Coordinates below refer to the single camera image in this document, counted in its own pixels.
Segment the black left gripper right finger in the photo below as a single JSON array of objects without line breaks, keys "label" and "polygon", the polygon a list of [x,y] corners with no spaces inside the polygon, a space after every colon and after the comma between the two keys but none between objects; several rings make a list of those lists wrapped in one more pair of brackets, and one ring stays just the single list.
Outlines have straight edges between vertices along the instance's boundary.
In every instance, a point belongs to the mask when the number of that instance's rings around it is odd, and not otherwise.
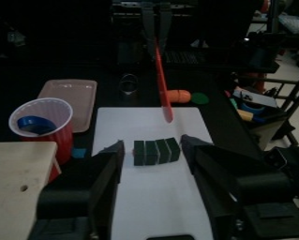
[{"label": "black left gripper right finger", "polygon": [[196,137],[180,137],[213,240],[299,240],[299,208],[285,174]]}]

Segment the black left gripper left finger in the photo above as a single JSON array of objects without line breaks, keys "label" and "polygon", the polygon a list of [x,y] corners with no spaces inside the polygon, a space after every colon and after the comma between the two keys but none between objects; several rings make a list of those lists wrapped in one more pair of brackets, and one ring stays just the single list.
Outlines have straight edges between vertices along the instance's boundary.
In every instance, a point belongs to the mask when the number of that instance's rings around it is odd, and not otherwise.
[{"label": "black left gripper left finger", "polygon": [[117,141],[44,186],[28,240],[109,240],[124,155]]}]

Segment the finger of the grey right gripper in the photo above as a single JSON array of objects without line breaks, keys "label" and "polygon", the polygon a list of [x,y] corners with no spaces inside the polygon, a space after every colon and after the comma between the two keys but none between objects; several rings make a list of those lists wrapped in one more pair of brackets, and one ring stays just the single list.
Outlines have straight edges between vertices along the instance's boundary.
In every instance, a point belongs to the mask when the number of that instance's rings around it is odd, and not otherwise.
[{"label": "finger of the grey right gripper", "polygon": [[152,2],[143,1],[140,4],[140,8],[148,53],[151,57],[155,57],[155,22]]},{"label": "finger of the grey right gripper", "polygon": [[159,35],[157,35],[157,44],[159,50],[163,51],[165,49],[169,26],[171,26],[171,5],[169,2],[161,2],[159,4]]}]

